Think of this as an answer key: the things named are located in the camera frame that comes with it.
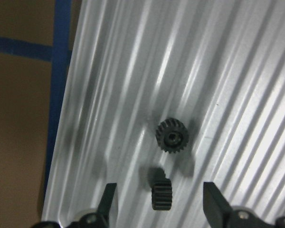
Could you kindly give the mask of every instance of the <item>black gear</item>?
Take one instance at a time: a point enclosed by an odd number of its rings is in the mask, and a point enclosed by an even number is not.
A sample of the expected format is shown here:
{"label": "black gear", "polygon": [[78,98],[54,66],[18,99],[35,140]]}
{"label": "black gear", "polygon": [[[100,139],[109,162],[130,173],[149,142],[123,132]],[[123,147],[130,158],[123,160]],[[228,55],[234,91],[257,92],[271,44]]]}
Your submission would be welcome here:
{"label": "black gear", "polygon": [[158,126],[156,140],[162,150],[175,153],[180,152],[187,145],[189,134],[181,121],[168,118]]}
{"label": "black gear", "polygon": [[172,184],[170,179],[156,181],[152,186],[153,210],[170,210],[172,206]]}

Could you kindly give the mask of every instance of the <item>silver metal surface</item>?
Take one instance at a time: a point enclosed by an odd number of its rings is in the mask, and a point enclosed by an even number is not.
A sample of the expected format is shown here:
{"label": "silver metal surface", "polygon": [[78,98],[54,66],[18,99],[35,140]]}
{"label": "silver metal surface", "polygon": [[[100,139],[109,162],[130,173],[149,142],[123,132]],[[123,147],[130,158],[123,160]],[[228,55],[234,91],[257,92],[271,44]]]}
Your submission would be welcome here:
{"label": "silver metal surface", "polygon": [[[181,153],[156,143],[166,117]],[[170,211],[152,210],[158,166]],[[117,228],[206,227],[204,181],[285,215],[285,0],[83,1],[42,219],[65,226],[117,182]]]}

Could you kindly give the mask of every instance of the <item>small pinion gear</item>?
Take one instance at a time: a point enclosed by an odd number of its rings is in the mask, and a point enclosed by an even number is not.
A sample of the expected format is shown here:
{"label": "small pinion gear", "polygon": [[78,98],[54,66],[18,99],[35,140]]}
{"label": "small pinion gear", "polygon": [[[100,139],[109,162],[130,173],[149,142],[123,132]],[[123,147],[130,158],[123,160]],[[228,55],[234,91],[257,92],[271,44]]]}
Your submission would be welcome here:
{"label": "small pinion gear", "polygon": [[156,130],[156,140],[166,152],[180,152],[189,141],[189,134],[184,124],[174,118],[161,122]]}
{"label": "small pinion gear", "polygon": [[153,210],[170,210],[172,206],[172,184],[170,179],[156,181],[152,186]]}

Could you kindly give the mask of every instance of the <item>blue tape strip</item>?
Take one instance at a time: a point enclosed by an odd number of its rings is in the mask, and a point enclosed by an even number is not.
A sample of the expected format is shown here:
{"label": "blue tape strip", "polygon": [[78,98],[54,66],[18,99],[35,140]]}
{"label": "blue tape strip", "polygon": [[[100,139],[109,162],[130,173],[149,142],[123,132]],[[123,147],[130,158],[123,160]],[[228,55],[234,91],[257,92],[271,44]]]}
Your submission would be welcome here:
{"label": "blue tape strip", "polygon": [[0,52],[44,61],[52,60],[52,47],[50,46],[3,37],[0,37]]}
{"label": "blue tape strip", "polygon": [[48,185],[47,181],[52,163],[61,105],[66,86],[67,65],[69,63],[68,38],[70,20],[71,0],[56,0],[44,192],[46,192]]}

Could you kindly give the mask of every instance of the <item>gear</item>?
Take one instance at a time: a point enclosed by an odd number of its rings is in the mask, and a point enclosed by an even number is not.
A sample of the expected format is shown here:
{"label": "gear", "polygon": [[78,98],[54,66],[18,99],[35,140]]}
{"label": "gear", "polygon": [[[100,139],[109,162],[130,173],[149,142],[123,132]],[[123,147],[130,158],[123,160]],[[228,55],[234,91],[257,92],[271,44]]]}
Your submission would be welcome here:
{"label": "gear", "polygon": [[156,140],[162,150],[175,153],[180,152],[187,145],[189,134],[181,121],[168,118],[158,126]]}
{"label": "gear", "polygon": [[156,181],[152,186],[153,210],[170,210],[172,206],[172,184],[170,179]]}

